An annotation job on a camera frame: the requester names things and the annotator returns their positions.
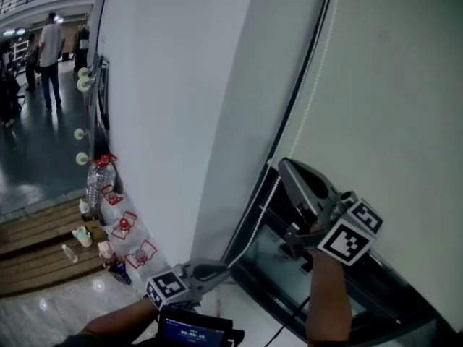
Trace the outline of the pale yellow sippy cup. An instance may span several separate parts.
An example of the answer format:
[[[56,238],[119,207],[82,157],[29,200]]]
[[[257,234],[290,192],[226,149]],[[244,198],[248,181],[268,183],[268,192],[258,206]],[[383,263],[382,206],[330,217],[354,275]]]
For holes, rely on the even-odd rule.
[[[73,236],[81,243],[85,248],[91,247],[93,244],[93,238],[91,233],[85,226],[79,226],[72,231]]]

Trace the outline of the brown cardboard box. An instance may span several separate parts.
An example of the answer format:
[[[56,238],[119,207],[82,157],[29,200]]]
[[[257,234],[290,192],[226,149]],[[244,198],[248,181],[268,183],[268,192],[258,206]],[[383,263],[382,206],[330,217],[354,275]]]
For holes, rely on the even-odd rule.
[[[100,243],[108,239],[107,233],[103,229],[103,226],[99,220],[86,221],[85,227],[90,233],[94,242]]]

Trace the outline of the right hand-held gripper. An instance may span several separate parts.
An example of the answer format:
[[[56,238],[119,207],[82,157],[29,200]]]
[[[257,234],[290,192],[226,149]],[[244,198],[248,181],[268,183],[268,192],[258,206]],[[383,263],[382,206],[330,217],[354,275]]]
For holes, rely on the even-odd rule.
[[[317,249],[351,266],[373,245],[382,217],[354,192],[338,193],[325,175],[304,163],[282,159],[279,175],[286,193],[302,216],[285,233],[291,255]]]

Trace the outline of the dark patterned bag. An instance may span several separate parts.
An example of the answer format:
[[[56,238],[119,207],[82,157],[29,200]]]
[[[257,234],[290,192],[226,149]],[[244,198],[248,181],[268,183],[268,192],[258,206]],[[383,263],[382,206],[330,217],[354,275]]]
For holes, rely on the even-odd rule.
[[[126,271],[125,263],[121,260],[110,260],[105,264],[105,268],[120,283],[130,286],[132,281]]]

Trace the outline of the black screen device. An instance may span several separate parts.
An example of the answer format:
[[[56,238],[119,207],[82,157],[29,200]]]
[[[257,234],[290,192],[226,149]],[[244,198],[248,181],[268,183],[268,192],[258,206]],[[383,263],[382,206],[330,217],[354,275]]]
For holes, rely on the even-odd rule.
[[[156,341],[160,347],[226,347],[232,330],[231,320],[165,306]]]

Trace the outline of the white roller blind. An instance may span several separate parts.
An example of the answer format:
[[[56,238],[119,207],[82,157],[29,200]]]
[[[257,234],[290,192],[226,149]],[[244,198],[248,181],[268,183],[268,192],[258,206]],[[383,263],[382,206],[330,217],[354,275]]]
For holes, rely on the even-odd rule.
[[[463,330],[463,0],[331,0],[278,156],[365,199],[374,252]]]

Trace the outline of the black window frame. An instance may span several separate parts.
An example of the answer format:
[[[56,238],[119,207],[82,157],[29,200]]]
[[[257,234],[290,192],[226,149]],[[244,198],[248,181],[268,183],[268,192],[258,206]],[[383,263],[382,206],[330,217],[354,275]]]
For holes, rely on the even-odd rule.
[[[286,230],[301,223],[302,216],[286,193],[278,164],[262,172],[261,187],[255,190],[226,260],[233,279],[284,329],[304,338],[313,259],[311,249],[294,258],[285,242]],[[408,281],[372,249],[353,265],[342,265],[353,314],[351,347],[390,341],[403,347],[433,347],[445,323]]]

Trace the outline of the small clear plastic bottle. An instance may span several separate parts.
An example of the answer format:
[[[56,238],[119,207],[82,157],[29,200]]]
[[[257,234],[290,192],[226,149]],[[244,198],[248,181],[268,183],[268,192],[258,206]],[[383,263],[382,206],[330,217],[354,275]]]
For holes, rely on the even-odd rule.
[[[73,252],[73,250],[68,247],[66,244],[62,244],[62,250],[64,255],[68,260],[70,260],[72,263],[77,263],[79,261],[78,256]]]

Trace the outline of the person's dark grey shirt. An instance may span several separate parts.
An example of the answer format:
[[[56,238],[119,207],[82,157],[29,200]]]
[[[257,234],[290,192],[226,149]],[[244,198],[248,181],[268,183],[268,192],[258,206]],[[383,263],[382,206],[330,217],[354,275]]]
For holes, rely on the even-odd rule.
[[[67,337],[53,347],[99,347],[99,341],[92,335],[80,333]]]

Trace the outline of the wooden platform steps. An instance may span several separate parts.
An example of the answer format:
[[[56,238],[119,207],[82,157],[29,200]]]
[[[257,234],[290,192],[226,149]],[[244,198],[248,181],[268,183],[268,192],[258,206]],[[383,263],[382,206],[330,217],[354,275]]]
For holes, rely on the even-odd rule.
[[[85,248],[72,231],[85,225],[79,200],[60,202],[0,223],[0,299],[61,285],[101,271],[98,245]],[[72,263],[66,244],[78,256]]]

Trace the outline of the person's right forearm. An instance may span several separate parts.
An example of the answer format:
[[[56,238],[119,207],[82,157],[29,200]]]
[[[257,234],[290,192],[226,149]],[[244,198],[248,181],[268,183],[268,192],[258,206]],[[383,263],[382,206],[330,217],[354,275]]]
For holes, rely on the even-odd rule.
[[[308,347],[347,347],[352,329],[352,307],[342,264],[314,250],[310,301],[307,312]]]

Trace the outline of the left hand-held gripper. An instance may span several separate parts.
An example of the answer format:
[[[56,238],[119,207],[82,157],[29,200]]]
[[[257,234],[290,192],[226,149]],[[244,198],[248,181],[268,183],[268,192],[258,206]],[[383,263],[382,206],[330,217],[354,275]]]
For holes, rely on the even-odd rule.
[[[150,275],[145,294],[158,309],[165,306],[193,309],[200,306],[200,293],[208,293],[229,275],[230,270],[223,262],[199,257]]]

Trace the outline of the garment on stand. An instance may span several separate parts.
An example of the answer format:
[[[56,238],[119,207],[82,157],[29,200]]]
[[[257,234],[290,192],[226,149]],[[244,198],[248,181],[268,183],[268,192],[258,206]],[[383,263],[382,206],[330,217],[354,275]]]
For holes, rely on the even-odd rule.
[[[74,73],[87,66],[87,55],[89,49],[90,32],[87,25],[79,26],[73,44]]]

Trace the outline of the group of ceiling lights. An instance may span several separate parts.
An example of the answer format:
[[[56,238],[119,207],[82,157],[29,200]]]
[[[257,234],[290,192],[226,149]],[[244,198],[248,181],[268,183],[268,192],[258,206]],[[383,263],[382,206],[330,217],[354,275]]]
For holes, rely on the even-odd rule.
[[[59,16],[59,15],[56,15],[54,17],[54,22],[55,23],[61,24],[61,23],[63,23],[63,21],[64,21],[64,18]],[[13,36],[13,35],[21,36],[21,35],[25,34],[26,30],[27,29],[24,28],[24,27],[19,27],[17,29],[8,29],[8,30],[5,30],[2,35],[4,37],[10,37],[10,36]]]

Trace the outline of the black platform trolley white wheels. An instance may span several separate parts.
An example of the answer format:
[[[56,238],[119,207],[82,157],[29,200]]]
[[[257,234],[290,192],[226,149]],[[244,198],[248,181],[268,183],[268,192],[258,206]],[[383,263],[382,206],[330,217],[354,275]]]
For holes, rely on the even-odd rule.
[[[109,63],[99,53],[95,53],[89,67],[78,72],[77,89],[83,96],[85,126],[74,131],[74,138],[88,142],[88,151],[76,155],[76,163],[80,166],[109,153],[108,80]]]

